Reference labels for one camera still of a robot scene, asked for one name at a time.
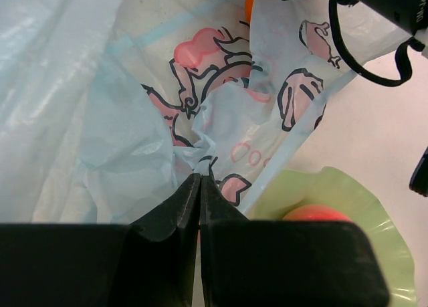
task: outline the plastic bag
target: plastic bag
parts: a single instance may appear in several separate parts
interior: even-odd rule
[[[344,40],[365,63],[393,51],[408,37],[364,6],[341,7]],[[328,98],[354,77],[334,47],[328,0],[254,0],[251,76],[230,82],[202,105],[215,145],[212,173],[223,195],[247,213],[264,188],[319,125]]]
[[[0,0],[0,221],[62,206],[122,0]]]
[[[193,171],[246,212],[354,77],[326,0],[255,0],[251,29],[243,0],[120,2],[2,0],[1,221],[130,223]],[[361,61],[401,41],[340,16]]]

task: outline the white background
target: white background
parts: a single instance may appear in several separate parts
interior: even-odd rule
[[[428,199],[410,191],[409,181],[428,146],[428,60],[410,53],[414,74],[406,84],[385,88],[357,77],[333,96],[289,167],[307,172],[336,167],[379,198],[410,247],[418,306],[426,307]],[[392,54],[366,68],[398,78]]]

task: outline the orange object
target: orange object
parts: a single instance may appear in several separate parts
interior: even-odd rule
[[[290,221],[351,221],[343,213],[326,205],[304,205],[289,212],[283,220]]]
[[[253,11],[254,0],[245,0],[245,16],[247,17],[248,23],[251,21],[251,12]]]

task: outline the translucent plastic bag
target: translucent plastic bag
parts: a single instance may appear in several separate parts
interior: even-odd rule
[[[191,172],[246,212],[354,77],[326,0],[255,0],[251,30],[243,0],[2,1],[2,221],[130,223]],[[353,10],[361,61],[401,41]]]

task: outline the green wavy-edged dish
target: green wavy-edged dish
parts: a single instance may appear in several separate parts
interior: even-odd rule
[[[347,215],[368,235],[391,291],[391,307],[416,307],[413,258],[379,200],[342,171],[282,171],[250,209],[250,219],[281,219],[302,205],[327,205]]]

